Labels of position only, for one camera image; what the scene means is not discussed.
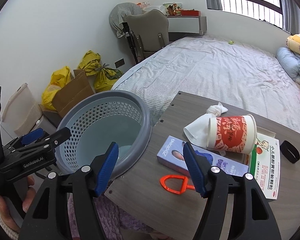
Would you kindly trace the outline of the left hand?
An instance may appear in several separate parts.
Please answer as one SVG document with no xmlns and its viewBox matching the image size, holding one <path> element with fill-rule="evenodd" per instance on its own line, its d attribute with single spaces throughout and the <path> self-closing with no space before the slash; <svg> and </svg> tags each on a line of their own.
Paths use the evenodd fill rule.
<svg viewBox="0 0 300 240">
<path fill-rule="evenodd" d="M 17 239 L 36 189 L 32 175 L 0 188 L 0 225 L 11 239 Z"/>
</svg>

